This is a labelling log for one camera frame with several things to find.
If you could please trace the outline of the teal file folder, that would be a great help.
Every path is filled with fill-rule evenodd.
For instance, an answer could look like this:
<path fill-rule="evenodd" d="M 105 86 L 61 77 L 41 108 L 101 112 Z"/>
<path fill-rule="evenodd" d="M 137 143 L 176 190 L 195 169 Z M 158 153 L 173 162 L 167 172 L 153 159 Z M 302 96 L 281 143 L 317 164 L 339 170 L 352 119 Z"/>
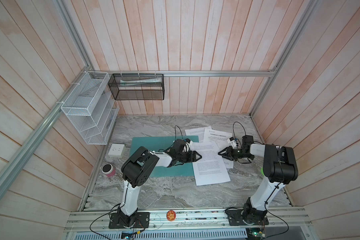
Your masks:
<path fill-rule="evenodd" d="M 130 148 L 130 156 L 133 156 L 139 148 L 144 148 L 145 153 L 158 159 L 155 168 L 150 174 L 151 178 L 163 177 L 193 177 L 193 163 L 180 163 L 170 166 L 172 158 L 166 153 L 166 149 L 171 147 L 176 139 L 190 139 L 193 144 L 199 142 L 197 136 L 185 137 L 134 137 Z"/>

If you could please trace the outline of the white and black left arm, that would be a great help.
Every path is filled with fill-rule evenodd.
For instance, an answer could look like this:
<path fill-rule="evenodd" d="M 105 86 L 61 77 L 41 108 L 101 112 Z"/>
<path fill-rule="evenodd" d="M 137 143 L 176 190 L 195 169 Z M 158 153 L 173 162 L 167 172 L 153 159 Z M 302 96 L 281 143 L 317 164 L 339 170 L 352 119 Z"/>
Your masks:
<path fill-rule="evenodd" d="M 203 158 L 197 151 L 191 150 L 192 144 L 190 139 L 177 139 L 162 152 L 150 151 L 141 146 L 128 158 L 121 168 L 124 193 L 123 200 L 117 209 L 117 223 L 127 228 L 136 223 L 141 186 L 156 167 L 182 166 Z"/>

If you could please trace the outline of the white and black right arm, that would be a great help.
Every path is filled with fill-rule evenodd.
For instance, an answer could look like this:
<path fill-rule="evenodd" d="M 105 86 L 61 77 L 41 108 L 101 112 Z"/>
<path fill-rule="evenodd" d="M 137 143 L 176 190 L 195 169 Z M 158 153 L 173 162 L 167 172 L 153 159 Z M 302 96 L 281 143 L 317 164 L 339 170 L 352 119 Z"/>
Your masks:
<path fill-rule="evenodd" d="M 281 189 L 298 178 L 293 148 L 262 144 L 254 141 L 253 136 L 245 135 L 239 144 L 231 144 L 218 155 L 233 162 L 263 158 L 264 177 L 257 191 L 247 199 L 243 208 L 227 208 L 225 213 L 231 226 L 267 223 L 268 205 Z"/>

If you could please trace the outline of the paper with English text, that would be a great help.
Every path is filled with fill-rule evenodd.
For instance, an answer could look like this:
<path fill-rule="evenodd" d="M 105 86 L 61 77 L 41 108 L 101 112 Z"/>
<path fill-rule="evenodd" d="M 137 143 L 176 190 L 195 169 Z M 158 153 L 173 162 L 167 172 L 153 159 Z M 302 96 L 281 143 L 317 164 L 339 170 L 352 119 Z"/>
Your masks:
<path fill-rule="evenodd" d="M 191 150 L 202 158 L 193 163 L 194 177 L 197 186 L 230 182 L 230 176 L 222 156 L 218 155 L 219 147 L 215 142 L 194 143 Z"/>

